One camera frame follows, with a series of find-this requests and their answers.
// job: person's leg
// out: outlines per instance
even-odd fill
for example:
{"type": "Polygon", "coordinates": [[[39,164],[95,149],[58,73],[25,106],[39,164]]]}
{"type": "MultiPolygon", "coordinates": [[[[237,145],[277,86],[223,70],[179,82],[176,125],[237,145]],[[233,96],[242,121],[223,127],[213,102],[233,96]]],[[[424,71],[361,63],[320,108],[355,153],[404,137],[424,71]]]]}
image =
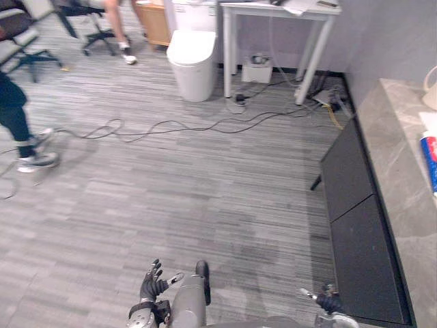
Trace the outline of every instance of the person's leg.
{"type": "Polygon", "coordinates": [[[123,58],[127,64],[135,64],[137,58],[130,53],[130,46],[123,31],[122,17],[119,10],[120,0],[104,0],[104,10],[117,38],[123,58]]]}
{"type": "Polygon", "coordinates": [[[119,43],[128,43],[123,31],[122,16],[119,10],[119,0],[104,0],[104,10],[109,23],[119,43]]]}
{"type": "Polygon", "coordinates": [[[140,25],[143,26],[143,23],[141,22],[141,9],[137,6],[137,0],[130,0],[130,4],[132,5],[134,13],[137,15],[140,25]]]}
{"type": "Polygon", "coordinates": [[[41,167],[55,166],[59,162],[59,156],[55,153],[35,152],[26,114],[23,111],[26,101],[26,96],[19,86],[0,72],[0,124],[10,131],[16,142],[20,157],[18,170],[34,172],[41,167]]]}
{"type": "Polygon", "coordinates": [[[23,106],[27,102],[24,92],[0,73],[0,124],[12,134],[20,157],[33,156],[35,152],[30,144],[29,127],[23,106]]]}

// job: white shoe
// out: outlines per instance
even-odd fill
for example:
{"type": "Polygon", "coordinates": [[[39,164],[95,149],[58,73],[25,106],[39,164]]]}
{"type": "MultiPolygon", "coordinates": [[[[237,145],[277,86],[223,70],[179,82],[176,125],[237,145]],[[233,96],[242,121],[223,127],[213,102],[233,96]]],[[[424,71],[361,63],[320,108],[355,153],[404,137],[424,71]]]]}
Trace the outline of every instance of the white shoe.
{"type": "Polygon", "coordinates": [[[49,144],[50,140],[55,136],[55,130],[52,128],[46,128],[43,131],[34,133],[31,135],[29,141],[33,146],[35,152],[43,152],[49,144]]]}
{"type": "Polygon", "coordinates": [[[137,62],[137,58],[130,53],[130,47],[127,46],[125,48],[120,49],[122,51],[122,57],[124,58],[124,61],[128,65],[133,65],[137,62]]]}
{"type": "Polygon", "coordinates": [[[55,152],[36,153],[33,156],[19,158],[17,170],[23,173],[31,173],[45,167],[54,167],[59,162],[59,155],[55,152]]]}

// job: wooden cabinet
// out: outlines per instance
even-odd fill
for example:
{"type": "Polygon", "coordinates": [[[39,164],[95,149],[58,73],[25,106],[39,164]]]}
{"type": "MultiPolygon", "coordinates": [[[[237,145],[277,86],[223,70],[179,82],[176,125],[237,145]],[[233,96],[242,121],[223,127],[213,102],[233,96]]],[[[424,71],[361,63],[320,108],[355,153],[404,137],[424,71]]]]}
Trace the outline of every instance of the wooden cabinet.
{"type": "Polygon", "coordinates": [[[157,45],[168,46],[171,37],[165,16],[165,7],[152,3],[138,6],[141,11],[141,22],[147,32],[147,41],[152,49],[155,50],[157,45]]]}

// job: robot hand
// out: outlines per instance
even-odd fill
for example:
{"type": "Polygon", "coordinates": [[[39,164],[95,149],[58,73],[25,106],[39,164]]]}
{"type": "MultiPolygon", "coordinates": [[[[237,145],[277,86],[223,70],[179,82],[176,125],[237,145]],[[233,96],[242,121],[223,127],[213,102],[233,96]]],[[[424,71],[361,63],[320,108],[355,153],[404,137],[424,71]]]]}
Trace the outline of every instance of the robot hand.
{"type": "Polygon", "coordinates": [[[159,276],[163,273],[163,270],[160,270],[160,267],[161,263],[159,262],[159,259],[156,259],[152,263],[152,268],[145,274],[139,293],[141,302],[155,302],[156,297],[160,293],[164,292],[170,285],[180,281],[184,277],[183,273],[177,273],[169,280],[158,280],[159,276]]]}

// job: bare leg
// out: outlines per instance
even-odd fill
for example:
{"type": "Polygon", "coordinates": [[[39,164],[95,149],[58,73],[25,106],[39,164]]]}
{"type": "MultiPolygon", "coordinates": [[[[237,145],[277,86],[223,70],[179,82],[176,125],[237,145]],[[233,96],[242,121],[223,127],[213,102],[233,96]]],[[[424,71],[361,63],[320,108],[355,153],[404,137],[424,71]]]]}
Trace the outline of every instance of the bare leg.
{"type": "Polygon", "coordinates": [[[132,5],[132,9],[137,15],[138,21],[142,25],[143,23],[141,22],[141,9],[139,8],[139,6],[137,6],[137,0],[130,0],[130,4],[132,5]]]}
{"type": "Polygon", "coordinates": [[[117,41],[127,43],[128,41],[123,32],[122,17],[120,16],[118,3],[119,0],[104,0],[104,10],[117,41]]]}

